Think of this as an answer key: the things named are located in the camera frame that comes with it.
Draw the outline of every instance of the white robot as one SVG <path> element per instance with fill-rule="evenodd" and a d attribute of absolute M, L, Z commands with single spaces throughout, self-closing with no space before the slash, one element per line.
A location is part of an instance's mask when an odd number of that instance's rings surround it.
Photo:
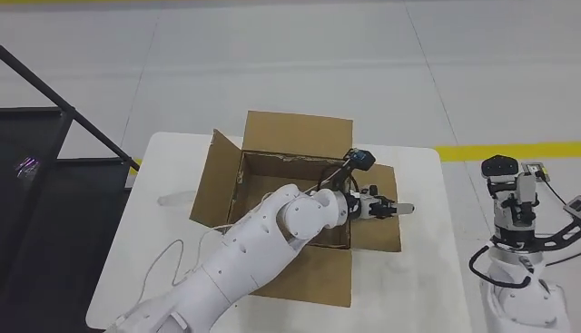
<path fill-rule="evenodd" d="M 106 333 L 207 333 L 238 299 L 276 278 L 322 229 L 348 219 L 411 213 L 412 205 L 379 196 L 376 186 L 360 192 L 346 187 L 353 169 L 368 170 L 374 161 L 369 152 L 353 149 L 317 191 L 281 187 L 234 224 L 198 269 L 168 293 L 119 317 Z M 334 191 L 320 188 L 326 183 Z"/>
<path fill-rule="evenodd" d="M 480 290 L 491 333 L 570 333 L 563 290 L 541 279 L 546 266 L 543 251 L 563 249 L 579 238 L 579 211 L 569 202 L 565 210 L 573 222 L 557 234 L 535 236 L 534 208 L 537 199 L 537 179 L 545 181 L 543 171 L 518 173 L 518 162 L 497 155 L 482 163 L 482 175 L 487 179 L 494 200 L 495 234 L 490 242 L 470 259 L 470 270 L 481 278 Z M 487 250 L 492 264 L 487 275 L 474 267 Z"/>
<path fill-rule="evenodd" d="M 119 317 L 106 333 L 207 333 L 238 299 L 273 280 L 322 229 L 347 220 L 408 214 L 410 204 L 378 195 L 376 186 L 355 191 L 346 186 L 353 169 L 367 170 L 375 158 L 351 150 L 329 178 L 302 192 L 286 185 L 265 198 L 224 235 L 222 246 L 168 293 L 146 300 Z M 491 333 L 571 333 L 563 290 L 540 278 L 543 251 L 559 250 L 581 238 L 581 196 L 565 207 L 574 221 L 548 238 L 535 236 L 536 178 L 518 174 L 512 158 L 482 163 L 494 200 L 496 233 L 470 259 L 481 279 Z M 321 186 L 329 183 L 330 189 Z M 474 267 L 489 250 L 492 264 L 482 274 Z"/>

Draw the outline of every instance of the white table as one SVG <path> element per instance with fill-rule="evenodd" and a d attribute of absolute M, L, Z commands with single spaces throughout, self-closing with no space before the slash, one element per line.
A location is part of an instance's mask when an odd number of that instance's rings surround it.
<path fill-rule="evenodd" d="M 241 138 L 231 138 L 241 145 Z M 87 312 L 106 328 L 131 308 L 155 257 L 176 239 L 185 252 L 179 277 L 195 262 L 204 226 L 189 220 L 191 203 L 161 207 L 160 196 L 193 191 L 210 135 L 156 133 L 150 140 L 113 246 Z M 353 251 L 350 309 L 285 299 L 245 297 L 212 332 L 469 333 L 468 308 L 438 154 L 431 149 L 358 145 L 395 168 L 400 201 L 415 212 L 400 219 L 402 252 Z M 202 258 L 217 246 L 204 240 Z M 171 288 L 179 248 L 172 247 L 147 281 L 144 298 Z"/>

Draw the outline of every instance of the gray floor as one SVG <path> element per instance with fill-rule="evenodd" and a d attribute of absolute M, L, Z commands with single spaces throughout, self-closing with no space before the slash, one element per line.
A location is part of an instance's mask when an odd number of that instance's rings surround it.
<path fill-rule="evenodd" d="M 242 135 L 247 110 L 355 120 L 356 142 L 581 139 L 581 0 L 196 0 L 0 7 L 0 39 L 135 157 L 154 132 Z M 48 105 L 0 66 L 0 105 Z M 63 157 L 110 153 L 74 128 Z M 565 199 L 578 159 L 547 160 Z M 443 164 L 475 333 L 469 256 L 492 204 L 477 162 Z M 568 221 L 539 186 L 539 232 Z M 581 250 L 547 255 L 548 260 Z M 581 330 L 581 259 L 549 268 Z"/>

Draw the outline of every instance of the metal rail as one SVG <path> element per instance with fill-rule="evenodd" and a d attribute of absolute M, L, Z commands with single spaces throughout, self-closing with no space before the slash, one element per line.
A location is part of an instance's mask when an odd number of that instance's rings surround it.
<path fill-rule="evenodd" d="M 117 154 L 121 159 L 128 162 L 132 168 L 139 171 L 139 164 L 132 159 L 127 153 L 125 153 L 120 147 L 117 146 L 107 135 L 103 134 L 96 126 L 89 122 L 84 116 L 82 116 L 76 109 L 68 103 L 64 98 L 62 98 L 55 90 L 53 90 L 48 84 L 44 83 L 36 74 L 34 74 L 28 67 L 26 67 L 22 62 L 18 61 L 7 49 L 0 45 L 0 60 L 4 61 L 8 67 L 12 68 L 16 73 L 18 73 L 22 78 L 24 78 L 28 83 L 30 83 L 36 90 L 46 96 L 50 101 L 52 101 L 56 106 L 61 108 L 65 113 L 72 115 L 73 120 L 81 124 L 88 132 L 90 132 L 95 138 L 102 142 L 109 148 L 112 152 Z"/>

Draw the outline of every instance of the cardboard box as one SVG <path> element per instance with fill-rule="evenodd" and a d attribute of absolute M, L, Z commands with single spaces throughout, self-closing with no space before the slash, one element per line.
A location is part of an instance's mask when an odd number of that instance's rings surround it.
<path fill-rule="evenodd" d="M 234 223 L 282 185 L 307 190 L 325 167 L 340 164 L 351 147 L 351 120 L 249 112 L 241 150 L 214 130 L 190 217 L 208 227 Z M 397 200 L 393 168 L 375 164 L 353 176 L 359 186 L 376 184 L 381 195 Z M 350 249 L 401 251 L 398 218 L 355 220 L 323 230 L 279 277 L 254 294 L 349 307 Z"/>

